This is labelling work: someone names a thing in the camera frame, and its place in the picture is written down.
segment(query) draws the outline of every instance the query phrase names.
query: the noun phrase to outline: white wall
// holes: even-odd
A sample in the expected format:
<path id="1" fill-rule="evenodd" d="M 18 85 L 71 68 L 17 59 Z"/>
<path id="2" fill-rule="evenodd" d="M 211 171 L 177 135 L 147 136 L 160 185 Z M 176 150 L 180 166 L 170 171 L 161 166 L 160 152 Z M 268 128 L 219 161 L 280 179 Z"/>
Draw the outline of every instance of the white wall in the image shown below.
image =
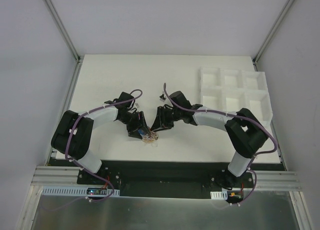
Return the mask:
<path id="1" fill-rule="evenodd" d="M 286 163 L 303 182 L 320 229 L 320 0 L 297 0 L 258 63 L 265 71 Z"/>
<path id="2" fill-rule="evenodd" d="M 52 0 L 84 54 L 254 56 L 287 0 Z"/>
<path id="3" fill-rule="evenodd" d="M 75 68 L 42 0 L 0 0 L 0 229 L 15 229 Z"/>

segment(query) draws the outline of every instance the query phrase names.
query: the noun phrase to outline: metal frame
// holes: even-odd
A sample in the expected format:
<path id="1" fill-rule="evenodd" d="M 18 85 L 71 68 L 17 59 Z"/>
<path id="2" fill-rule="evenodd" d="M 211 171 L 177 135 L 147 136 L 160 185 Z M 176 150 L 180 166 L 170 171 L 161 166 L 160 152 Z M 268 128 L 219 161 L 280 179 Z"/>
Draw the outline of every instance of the metal frame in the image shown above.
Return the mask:
<path id="1" fill-rule="evenodd" d="M 79 72 L 82 66 L 82 60 L 70 39 L 53 3 L 51 0 L 43 0 L 55 22 L 57 29 L 61 33 L 66 42 L 70 52 L 75 58 L 77 65 L 74 70 L 69 89 L 64 99 L 63 108 L 60 113 L 67 110 L 70 106 L 71 99 L 76 87 Z M 276 34 L 279 26 L 286 17 L 288 11 L 296 0 L 287 0 L 285 6 L 277 17 L 275 23 L 270 29 L 262 46 L 254 57 L 253 64 L 256 65 L 261 55 L 269 45 L 270 41 Z M 17 229 L 30 229 L 32 227 L 33 219 L 35 217 L 36 209 L 39 203 L 41 192 L 44 186 L 73 186 L 84 187 L 85 185 L 77 185 L 79 168 L 78 167 L 52 167 L 52 166 L 38 166 L 35 170 L 31 186 L 22 210 L 22 214 L 18 221 Z M 257 191 L 289 191 L 296 213 L 296 217 L 301 229 L 312 229 L 310 215 L 306 207 L 302 187 L 295 172 L 290 171 L 256 171 L 257 173 Z"/>

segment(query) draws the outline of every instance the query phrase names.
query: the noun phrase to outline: purple cable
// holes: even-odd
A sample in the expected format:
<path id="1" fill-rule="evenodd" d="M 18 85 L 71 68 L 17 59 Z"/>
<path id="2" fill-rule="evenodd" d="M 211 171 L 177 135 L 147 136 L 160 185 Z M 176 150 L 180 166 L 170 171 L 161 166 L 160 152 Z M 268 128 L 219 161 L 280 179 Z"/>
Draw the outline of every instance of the purple cable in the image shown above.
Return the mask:
<path id="1" fill-rule="evenodd" d="M 73 125 L 73 127 L 72 127 L 72 129 L 71 129 L 71 132 L 70 132 L 70 134 L 69 134 L 69 138 L 68 138 L 68 141 L 67 141 L 67 143 L 66 143 L 65 153 L 64 153 L 65 159 L 66 159 L 66 160 L 71 160 L 71 161 L 73 161 L 75 165 L 77 165 L 77 166 L 80 167 L 80 168 L 83 168 L 83 170 L 86 171 L 87 173 L 89 173 L 90 175 L 92 175 L 92 176 L 94 176 L 94 177 L 96 177 L 96 178 L 98 178 L 98 179 L 100 179 L 100 180 L 102 180 L 102 181 L 105 181 L 105 182 L 108 183 L 108 185 L 110 185 L 111 188 L 112 188 L 112 192 L 111 192 L 109 195 L 107 195 L 107 196 L 105 196 L 104 198 L 99 199 L 99 200 L 91 199 L 93 202 L 99 202 L 99 201 L 103 201 L 103 200 L 109 198 L 110 196 L 112 196 L 112 195 L 114 194 L 115 188 L 114 188 L 114 186 L 112 185 L 112 183 L 111 183 L 110 181 L 108 181 L 107 179 L 104 179 L 104 178 L 102 178 L 102 177 L 94 174 L 94 173 L 91 172 L 90 170 L 84 168 L 84 166 L 82 166 L 80 163 L 78 163 L 73 157 L 68 157 L 68 152 L 69 152 L 69 148 L 70 148 L 70 143 L 71 143 L 72 136 L 74 135 L 74 131 L 75 131 L 75 129 L 77 128 L 77 125 L 78 125 L 79 121 L 81 120 L 81 118 L 85 117 L 86 115 L 88 115 L 88 114 L 90 114 L 90 113 L 92 113 L 92 112 L 95 112 L 95 111 L 98 111 L 98 110 L 102 110 L 102 109 L 107 108 L 107 107 L 116 106 L 116 105 L 120 105 L 120 104 L 123 104 L 123 103 L 128 103 L 128 102 L 134 101 L 134 100 L 138 99 L 139 97 L 141 97 L 142 94 L 143 94 L 142 90 L 140 90 L 140 89 L 135 89 L 135 90 L 131 91 L 130 95 L 131 95 L 132 93 L 136 92 L 136 91 L 139 91 L 139 92 L 140 92 L 140 95 L 138 95 L 137 97 L 134 97 L 134 98 L 132 98 L 132 99 L 130 99 L 130 100 L 121 101 L 121 102 L 117 102 L 117 103 L 112 103 L 112 104 L 105 105 L 105 106 L 100 106 L 100 107 L 94 108 L 94 109 L 92 109 L 92 110 L 90 110 L 90 111 L 88 111 L 88 112 L 83 113 L 82 115 L 80 115 L 80 116 L 77 118 L 77 120 L 75 121 L 75 123 L 74 123 L 74 125 Z M 43 208 L 44 210 L 47 210 L 47 211 L 56 211 L 56 210 L 59 210 L 59 209 L 61 209 L 61 208 L 67 207 L 67 206 L 69 206 L 70 204 L 72 204 L 72 203 L 74 203 L 75 201 L 78 201 L 78 200 L 80 200 L 80 199 L 85 199 L 85 197 L 82 197 L 82 196 L 81 196 L 81 197 L 78 197 L 78 198 L 76 198 L 76 199 L 68 202 L 67 204 L 62 205 L 62 206 L 59 206 L 59 207 L 57 207 L 57 208 L 55 208 L 55 209 L 47 209 L 47 208 L 45 208 L 45 207 L 43 206 L 43 204 L 41 204 L 41 208 Z"/>
<path id="2" fill-rule="evenodd" d="M 170 102 L 171 102 L 173 105 L 177 106 L 178 108 L 180 108 L 180 109 L 182 109 L 182 110 L 184 110 L 184 111 L 189 111 L 189 112 L 212 112 L 212 113 L 217 113 L 217 114 L 220 114 L 220 115 L 223 115 L 223 116 L 236 117 L 236 118 L 239 118 L 239 119 L 241 119 L 241 120 L 249 121 L 249 122 L 251 122 L 252 124 L 256 125 L 258 128 L 260 128 L 260 129 L 270 138 L 270 140 L 271 140 L 271 141 L 273 142 L 273 144 L 274 144 L 274 149 L 273 149 L 273 150 L 270 150 L 270 151 L 261 151 L 261 152 L 256 153 L 256 154 L 253 156 L 253 158 L 251 159 L 251 161 L 249 162 L 248 166 L 247 166 L 247 170 L 248 170 L 249 172 L 251 172 L 251 173 L 254 174 L 254 186 L 253 186 L 251 192 L 250 192 L 250 193 L 245 197 L 245 199 L 243 199 L 241 202 L 243 202 L 244 200 L 246 200 L 246 199 L 253 193 L 253 191 L 255 190 L 256 185 L 257 185 L 257 174 L 256 174 L 255 171 L 250 170 L 251 164 L 252 164 L 253 161 L 255 160 L 255 157 L 256 157 L 256 156 L 261 155 L 261 154 L 267 154 L 267 153 L 273 153 L 273 152 L 275 152 L 275 151 L 277 150 L 277 148 L 278 148 L 277 140 L 274 139 L 274 137 L 273 137 L 263 126 L 261 126 L 258 122 L 254 121 L 254 120 L 252 120 L 252 119 L 250 119 L 250 118 L 247 118 L 247 117 L 244 117 L 244 116 L 234 115 L 234 114 L 227 113 L 227 112 L 223 112 L 223 111 L 217 111 L 217 110 L 191 110 L 191 109 L 187 109 L 187 108 L 184 108 L 184 107 L 178 105 L 176 102 L 174 102 L 174 101 L 170 98 L 169 94 L 167 93 L 167 84 L 166 84 L 166 83 L 163 84 L 163 91 L 164 91 L 165 95 L 167 96 L 167 98 L 170 100 Z"/>

